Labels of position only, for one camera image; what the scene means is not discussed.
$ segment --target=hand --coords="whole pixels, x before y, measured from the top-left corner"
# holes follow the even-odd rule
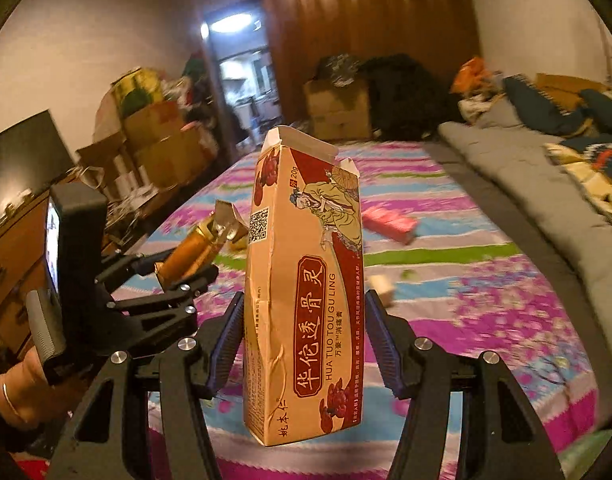
[[[4,396],[4,383],[10,403]],[[0,413],[8,425],[32,430],[74,410],[87,388],[88,383],[76,376],[58,386],[49,386],[33,347],[21,363],[0,375]]]

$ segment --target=wooden dresser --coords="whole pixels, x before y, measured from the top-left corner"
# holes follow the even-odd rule
[[[61,182],[71,182],[68,176]],[[0,227],[0,342],[17,358],[32,347],[24,300],[46,284],[44,236],[48,191]]]

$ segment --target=drawer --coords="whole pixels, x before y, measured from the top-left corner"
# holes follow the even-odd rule
[[[16,353],[29,334],[30,327],[24,304],[17,300],[9,301],[0,309],[0,340]]]
[[[28,314],[24,306],[27,293],[44,285],[44,265],[40,261],[0,306],[0,340],[16,353],[30,335]]]
[[[0,304],[44,254],[47,206],[39,203],[0,238]]]

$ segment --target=gray mattress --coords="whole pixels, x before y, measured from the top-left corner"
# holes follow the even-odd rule
[[[612,225],[546,156],[543,144],[561,138],[523,126],[476,128],[458,123],[441,124],[439,133],[513,199],[579,276],[581,290],[574,292],[572,273],[555,286],[556,277],[522,247],[517,239],[521,232],[513,235],[504,229],[553,284],[582,338],[598,380],[601,424],[612,416]],[[586,298],[580,298],[584,292]]]

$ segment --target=white wall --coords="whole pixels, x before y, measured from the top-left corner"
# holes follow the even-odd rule
[[[179,76],[201,10],[234,1],[22,0],[0,31],[0,131],[48,108],[74,153],[112,81],[135,66]]]
[[[473,0],[488,68],[606,80],[597,15],[588,0]],[[612,37],[606,29],[608,41]]]

